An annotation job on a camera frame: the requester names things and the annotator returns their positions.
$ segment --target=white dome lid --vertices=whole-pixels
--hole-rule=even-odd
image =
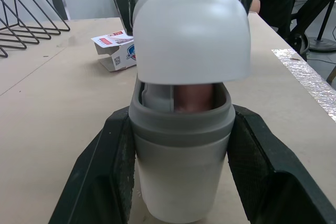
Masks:
[[[249,75],[249,24],[239,0],[139,0],[133,19],[143,82],[217,83]]]

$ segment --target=small cardboard box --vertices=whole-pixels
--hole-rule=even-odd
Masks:
[[[109,55],[99,61],[110,72],[137,64],[133,37],[128,36],[124,30],[91,39],[95,43],[98,55]]]

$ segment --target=plywood table surface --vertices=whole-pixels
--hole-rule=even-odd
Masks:
[[[264,118],[336,206],[336,124],[271,51],[290,47],[258,15],[249,20],[252,73],[225,84],[232,100]],[[109,73],[90,40],[122,29],[120,20],[69,25],[69,33],[0,59],[1,224],[46,224],[77,157],[130,103],[137,68]],[[162,223],[148,213],[137,173],[135,181],[129,224]],[[249,223],[227,162],[214,208],[199,223]]]

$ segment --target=black stand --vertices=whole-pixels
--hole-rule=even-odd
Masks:
[[[324,29],[326,28],[325,26],[327,25],[330,13],[334,6],[334,2],[335,0],[332,0],[328,6],[318,37],[309,38],[309,50],[312,52],[336,52],[336,41],[322,38]]]

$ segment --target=black metal wire frame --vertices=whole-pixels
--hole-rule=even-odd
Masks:
[[[0,50],[4,53],[3,55],[0,54],[0,57],[7,58],[8,57],[8,53],[6,53],[6,51],[2,47],[0,47]]]
[[[42,31],[30,31],[30,30],[16,30],[16,29],[12,29],[12,31],[17,31],[17,32],[20,32],[20,33],[45,34],[45,35],[47,35],[47,37],[38,37],[38,38],[39,39],[51,39],[50,33],[42,26],[42,24],[37,20],[37,18],[30,12],[30,10],[22,3],[21,0],[18,0],[18,1],[22,5],[22,7],[30,14],[30,16],[35,20],[35,22],[40,26],[40,29],[42,29],[44,32],[42,32]],[[8,18],[7,18],[7,12],[6,12],[6,8],[5,8],[4,3],[5,2],[3,1],[3,8],[4,8],[4,14],[5,14],[6,25],[7,26],[4,27],[4,28],[1,28],[0,30],[6,29],[7,27],[15,27],[19,23],[19,19],[18,19],[18,23],[17,24],[9,25]],[[15,8],[16,8],[16,14],[15,14],[15,16],[18,18],[18,12],[17,12],[17,5],[16,4],[15,4]]]
[[[49,0],[45,0],[48,5],[54,10],[54,12],[57,14],[57,16],[60,18],[60,20],[64,23],[64,25],[67,27],[66,29],[61,29],[58,28],[54,22],[50,19],[50,17],[45,13],[45,11],[43,11],[43,9],[38,5],[38,3],[33,0],[33,2],[36,4],[36,6],[41,10],[41,12],[46,16],[46,18],[51,22],[51,24],[54,26],[54,28],[45,28],[46,30],[52,30],[52,31],[57,31],[57,33],[50,33],[52,35],[59,35],[60,31],[70,31],[70,27],[69,25],[64,21],[64,19],[59,15],[58,11],[53,7],[53,5],[50,3]],[[17,11],[17,7],[16,7],[16,1],[14,0],[14,5],[15,5],[15,11],[16,11],[16,15],[18,16],[18,11]],[[41,29],[40,27],[28,27],[28,28],[35,28],[35,29]]]
[[[0,0],[3,4],[3,7],[5,9],[5,7],[7,7],[7,9],[18,19],[20,20],[20,22],[22,22],[22,20],[15,14],[15,12],[6,4],[6,2],[4,0]],[[24,25],[24,27],[27,29],[27,32],[31,34],[31,36],[29,35],[17,35],[18,37],[25,37],[25,38],[33,38],[36,41],[23,41],[23,43],[27,43],[27,44],[39,44],[40,41],[38,40],[38,37],[36,37],[32,31],[29,30],[29,28],[22,22],[22,24]],[[8,33],[0,33],[0,35],[6,35],[6,36],[13,36],[13,34],[8,34]],[[12,40],[12,39],[1,39],[1,41],[9,41],[9,42],[17,42],[16,40]]]
[[[22,44],[22,47],[12,46],[12,45],[0,45],[0,48],[7,47],[7,48],[13,48],[13,49],[27,49],[26,44],[23,43],[23,41],[15,34],[15,32],[13,32],[13,30],[6,24],[6,22],[1,17],[0,17],[0,22],[2,24],[4,24],[5,28],[8,29],[12,33],[12,35],[17,38],[17,40],[13,40],[13,42],[18,42],[18,43]]]

